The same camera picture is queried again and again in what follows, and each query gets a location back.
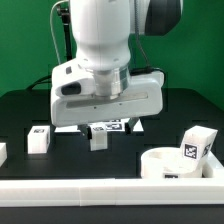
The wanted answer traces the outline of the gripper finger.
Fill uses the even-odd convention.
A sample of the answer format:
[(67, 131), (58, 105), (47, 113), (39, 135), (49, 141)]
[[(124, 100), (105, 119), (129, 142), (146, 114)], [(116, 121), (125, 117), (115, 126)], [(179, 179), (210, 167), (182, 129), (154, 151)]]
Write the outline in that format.
[(131, 134), (134, 126), (136, 123), (139, 121), (138, 117), (130, 118), (126, 123), (125, 123), (125, 133), (126, 134)]
[(92, 138), (92, 131), (89, 125), (82, 125), (80, 131), (87, 136), (88, 139)]

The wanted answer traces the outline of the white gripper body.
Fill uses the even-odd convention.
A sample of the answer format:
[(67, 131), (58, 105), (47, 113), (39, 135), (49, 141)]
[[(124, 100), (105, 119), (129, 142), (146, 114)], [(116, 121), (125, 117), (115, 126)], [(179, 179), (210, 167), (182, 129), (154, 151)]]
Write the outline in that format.
[(156, 115), (163, 108), (163, 83), (164, 75), (158, 71), (132, 76), (129, 86), (115, 98), (93, 94), (63, 95), (60, 86), (52, 87), (52, 124), (56, 127), (68, 127)]

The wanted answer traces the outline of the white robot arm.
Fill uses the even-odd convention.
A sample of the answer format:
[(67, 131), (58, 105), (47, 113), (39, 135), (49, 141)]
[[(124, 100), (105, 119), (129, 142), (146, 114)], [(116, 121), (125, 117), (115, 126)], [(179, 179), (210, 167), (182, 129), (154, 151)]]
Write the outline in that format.
[(129, 70), (129, 36), (163, 36), (181, 19), (183, 0), (69, 0), (76, 57), (52, 71), (56, 127), (155, 115), (164, 74)]

